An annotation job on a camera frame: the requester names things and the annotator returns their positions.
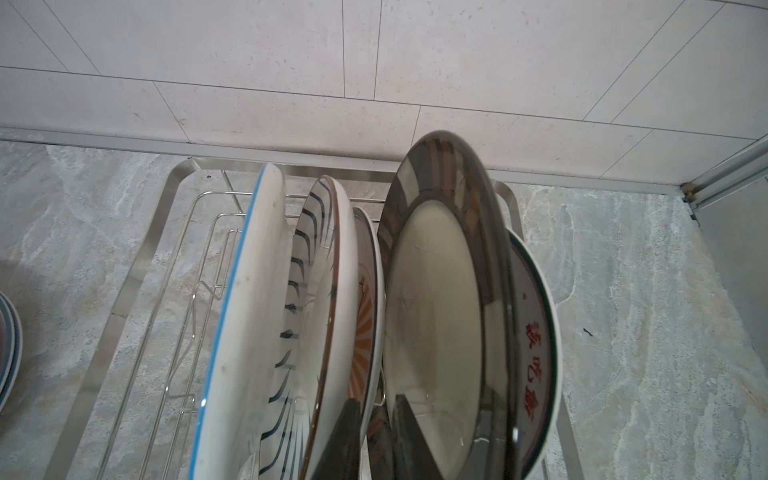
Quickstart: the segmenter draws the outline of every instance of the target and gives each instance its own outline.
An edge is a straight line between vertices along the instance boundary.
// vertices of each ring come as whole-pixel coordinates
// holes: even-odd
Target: orange sunburst pattern
[[[349,375],[348,395],[362,405],[368,390],[368,376],[373,350],[373,288],[370,272],[359,266],[359,305],[352,372]]]

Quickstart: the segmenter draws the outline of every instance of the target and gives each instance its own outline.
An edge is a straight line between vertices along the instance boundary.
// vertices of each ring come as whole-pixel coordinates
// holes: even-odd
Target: chinese character
[[[533,420],[533,411],[536,409],[536,406],[538,406],[538,400],[536,399],[536,392],[533,390],[529,390],[528,386],[525,386],[525,411],[528,413],[528,416],[531,418],[531,421]]]
[[[541,359],[537,356],[533,357],[533,365],[528,366],[528,382],[533,382],[533,379],[541,383]]]
[[[528,339],[531,340],[531,344],[528,345],[529,349],[533,348],[533,345],[541,345],[541,334],[538,332],[538,323],[528,324],[525,326],[525,334],[528,335]]]

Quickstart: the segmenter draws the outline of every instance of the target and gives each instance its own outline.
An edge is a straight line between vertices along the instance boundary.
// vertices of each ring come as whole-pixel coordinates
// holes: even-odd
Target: metal dish rack
[[[154,396],[150,394],[148,397],[156,400],[157,406],[154,409],[154,417],[149,417],[149,419],[152,419],[152,422],[150,422],[151,429],[143,446],[143,459],[137,469],[137,476],[131,475],[131,478],[139,478],[140,480],[143,478],[162,478],[166,480],[167,478],[186,477],[191,450],[190,426],[194,425],[196,421],[199,408],[198,392],[201,390],[207,372],[207,351],[203,347],[206,338],[213,336],[213,333],[210,331],[212,330],[210,319],[212,316],[214,317],[215,326],[218,315],[212,315],[212,311],[220,303],[223,298],[223,292],[227,288],[227,279],[234,258],[233,254],[238,236],[241,233],[240,227],[246,216],[243,212],[240,198],[250,199],[251,196],[249,191],[236,191],[227,172],[255,174],[261,166],[262,163],[256,161],[189,158],[171,171],[153,215],[150,228],[115,301],[112,314],[104,328],[96,353],[86,372],[83,386],[65,423],[64,431],[48,465],[44,479],[66,478],[67,476],[78,443],[81,440],[83,431],[91,416],[91,411],[96,403],[96,396],[104,383],[104,379],[107,377],[108,369],[121,339],[126,319],[131,314],[134,302],[150,269],[150,264],[157,251],[160,239],[164,233],[172,233],[169,231],[172,229],[170,225],[167,225],[167,220],[180,182],[196,171],[218,170],[224,183],[227,185],[227,189],[206,190],[199,193],[188,207],[187,216],[177,233],[173,251],[165,264],[160,288],[155,293],[154,306],[149,314],[141,340],[138,343],[119,410],[117,410],[114,417],[114,423],[111,426],[96,474],[96,479],[98,480],[112,476],[108,473],[108,466],[111,464],[114,447],[118,442],[121,427],[123,427],[125,422],[125,413],[131,407],[131,394],[134,393],[136,380],[140,375],[147,348],[152,343],[152,334],[158,315],[166,309],[164,301],[167,300],[168,287],[169,285],[175,286],[175,283],[178,282],[181,285],[181,290],[184,290],[184,285],[182,284],[187,282],[187,292],[185,293],[187,297],[186,309],[181,319],[175,342],[172,342],[173,349],[170,360],[167,362],[167,373],[161,385],[156,385],[157,390],[154,392]],[[293,177],[314,178],[321,174],[329,174],[337,180],[363,180],[388,183],[395,176],[393,172],[385,171],[306,167],[290,164],[282,164],[280,167],[285,175]],[[508,206],[512,229],[522,237],[518,205],[514,194],[502,182],[495,181],[494,183],[496,193],[504,199]],[[229,207],[208,209],[210,211],[207,214],[212,214],[213,217],[212,219],[208,217],[205,224],[207,225],[207,237],[202,243],[199,253],[197,253],[198,260],[194,275],[191,276],[192,272],[189,271],[180,276],[174,276],[176,273],[174,268],[177,266],[180,253],[190,243],[190,236],[198,233],[197,231],[200,230],[200,228],[197,228],[192,232],[190,225],[192,223],[198,226],[202,225],[199,220],[194,220],[198,207],[208,200],[222,198],[231,198],[232,202],[229,203],[227,201],[230,205]],[[303,199],[306,198],[306,195],[287,194],[286,198],[288,199],[287,203],[294,202],[300,205]],[[353,204],[369,206],[384,203],[382,198],[351,197],[350,201]],[[286,213],[286,218],[289,219],[296,219],[298,216],[299,214]],[[378,218],[374,216],[372,218],[374,219],[373,222],[379,222]],[[190,252],[187,251],[184,255],[188,257]],[[193,281],[188,283],[190,276],[193,278]],[[564,407],[564,402],[561,404],[561,417],[564,413],[567,431],[565,431],[566,425],[561,425],[561,419],[558,419],[558,432],[563,444],[564,460],[568,468],[568,477],[571,480],[578,480],[583,478],[581,466],[578,464],[578,451],[573,443],[570,447],[572,452],[566,452],[566,441],[569,435],[572,440],[573,434],[567,409],[562,407]],[[159,442],[157,440],[158,432],[162,430],[162,427],[166,427],[166,430],[168,430],[169,426],[171,432],[164,432],[164,441]],[[257,455],[252,455],[241,472],[241,478],[256,478],[258,461]],[[545,468],[542,475],[544,478],[548,477]]]

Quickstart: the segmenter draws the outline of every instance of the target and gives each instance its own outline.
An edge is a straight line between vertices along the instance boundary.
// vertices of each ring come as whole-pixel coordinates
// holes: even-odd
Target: plate
[[[525,243],[508,230],[515,305],[520,319],[521,380],[518,426],[522,478],[543,456],[555,428],[562,393],[562,351],[557,310],[541,269]]]
[[[307,196],[293,235],[260,478],[312,478],[348,398],[356,246],[349,198],[337,181],[323,176]]]
[[[290,230],[285,181],[261,169],[237,245],[200,399],[190,478],[236,478],[259,447],[280,331]]]
[[[373,233],[370,217],[362,209],[353,208],[357,233],[358,306],[355,352],[349,377],[349,397],[361,405],[360,444],[368,432],[376,387],[381,371],[384,337],[384,272],[379,242]]]
[[[13,322],[13,355],[11,357],[11,368],[8,377],[5,379],[5,382],[0,389],[0,410],[2,410],[5,402],[8,400],[11,387],[13,387],[13,383],[16,381],[18,368],[22,363],[22,340],[24,334],[22,332],[22,321],[18,316],[16,308],[13,306],[13,303],[11,303],[11,300],[9,300],[3,293],[0,293],[0,311],[2,311],[3,317],[8,315]]]
[[[434,132],[411,148],[378,238],[383,375],[397,443],[417,452],[425,442],[446,480],[518,478],[511,252],[491,182],[464,141]]]
[[[13,326],[11,309],[0,304],[0,389],[11,372],[16,329]]]

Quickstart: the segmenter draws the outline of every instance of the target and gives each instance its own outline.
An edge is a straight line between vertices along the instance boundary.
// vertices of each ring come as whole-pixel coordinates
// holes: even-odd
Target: metal wire
[[[187,235],[189,234],[189,226],[192,223],[193,215],[195,214],[198,205],[203,199],[208,197],[220,196],[220,195],[228,195],[234,199],[234,206],[237,209],[237,212],[223,211],[223,212],[217,213],[213,218],[213,221],[211,222],[210,227],[208,228],[207,237],[206,237],[204,246],[202,248],[202,251],[200,252],[200,259],[197,262],[197,272],[195,273],[194,283],[193,283],[194,287],[191,290],[191,292],[188,294],[189,297],[187,299],[187,309],[180,325],[180,329],[176,339],[172,357],[170,358],[170,361],[168,363],[168,371],[165,376],[165,380],[162,386],[160,387],[160,392],[158,392],[157,410],[155,412],[154,424],[152,426],[149,439],[147,440],[147,445],[144,452],[144,457],[141,462],[141,470],[139,471],[138,478],[141,480],[147,474],[147,469],[149,467],[150,460],[153,457],[152,452],[155,446],[155,439],[157,438],[157,432],[160,427],[161,420],[162,418],[167,418],[167,414],[168,414],[167,410],[169,409],[169,405],[170,405],[169,402],[173,402],[174,400],[176,401],[180,400],[181,404],[180,404],[180,408],[177,410],[178,417],[176,420],[176,425],[174,427],[174,433],[171,437],[170,444],[168,446],[168,453],[166,456],[166,461],[163,468],[163,475],[161,478],[163,480],[166,480],[167,478],[177,478],[180,473],[181,467],[184,464],[184,455],[185,455],[184,448],[185,448],[185,445],[187,444],[187,439],[189,438],[190,425],[193,425],[194,418],[197,415],[198,408],[199,408],[199,405],[198,405],[199,398],[195,392],[192,392],[192,386],[196,378],[195,373],[197,371],[197,364],[200,359],[200,352],[202,350],[202,345],[204,344],[207,325],[211,317],[211,310],[213,308],[214,301],[221,300],[223,297],[224,291],[227,288],[227,279],[229,277],[229,273],[233,266],[232,263],[234,259],[235,247],[237,245],[237,238],[242,233],[242,230],[239,228],[228,228],[226,234],[223,235],[223,243],[218,249],[215,249],[215,250],[211,249],[212,240],[214,238],[215,233],[217,232],[217,226],[220,220],[228,217],[241,217],[244,219],[244,217],[246,216],[243,213],[243,209],[240,205],[239,200],[237,199],[237,196],[252,195],[251,192],[235,191],[232,187],[232,183],[230,182],[229,177],[227,176],[227,172],[222,170],[222,175],[229,190],[225,190],[225,191],[209,190],[199,194],[191,204],[187,213],[187,217],[184,220],[184,223],[182,225],[181,231],[178,234],[178,238],[174,246],[174,250],[170,255],[170,259],[168,261],[168,264],[165,270],[161,287],[157,293],[157,297],[156,297],[157,299],[155,300],[154,307],[147,321],[147,326],[145,328],[144,335],[142,336],[141,342],[139,343],[137,355],[136,355],[136,358],[134,359],[134,364],[131,369],[131,375],[128,378],[127,386],[124,391],[123,398],[121,400],[120,408],[114,420],[114,424],[112,425],[112,430],[110,432],[107,445],[105,446],[104,454],[101,458],[101,463],[99,465],[98,473],[96,476],[97,480],[101,480],[104,477],[104,473],[108,466],[109,458],[112,453],[112,450],[114,449],[115,440],[117,438],[118,431],[122,424],[122,420],[125,414],[125,410],[127,408],[128,400],[134,388],[134,383],[135,383],[137,374],[139,372],[139,367],[141,365],[142,360],[144,359],[144,354],[146,353],[146,350],[147,350],[147,344],[149,343],[149,339],[151,337],[151,332],[154,327],[155,320],[157,319],[158,312],[161,310],[161,307],[165,298],[165,294],[167,292],[167,288],[171,281],[171,277],[172,277],[171,274],[173,273],[174,267],[176,266],[178,257],[182,250],[182,246],[188,245],[189,243],[191,243]],[[287,194],[286,195],[286,198],[289,198],[289,199],[305,199],[306,197],[307,195],[305,194]],[[384,200],[372,199],[372,198],[353,197],[353,198],[350,198],[349,200],[354,204],[383,204],[384,203]],[[298,217],[299,217],[298,214],[286,214],[286,218],[298,218]],[[203,277],[204,271],[206,271],[205,266],[207,265],[207,263],[211,261],[216,262],[216,269],[215,269],[213,281],[209,284],[208,282],[203,280],[202,277]],[[198,304],[198,300],[200,300],[200,294],[202,293],[207,294],[207,302],[205,303],[205,307],[202,310],[200,310],[197,304]],[[198,318],[202,319],[202,323],[200,325],[198,325]],[[186,384],[182,388],[181,392],[174,392],[172,391],[173,389],[171,387],[172,383],[176,378],[177,374],[179,373],[180,367],[185,362],[185,360],[189,357],[190,354],[192,355],[192,357],[190,361],[189,373],[186,379]],[[174,459],[177,456],[178,456],[178,459],[177,459],[178,465],[177,465],[177,468],[175,468],[174,475],[171,476],[170,472],[173,469],[173,466],[175,463]],[[249,468],[252,469],[251,475],[253,478],[253,470],[258,468],[258,458],[252,458],[251,462],[248,462],[248,463],[250,463]]]

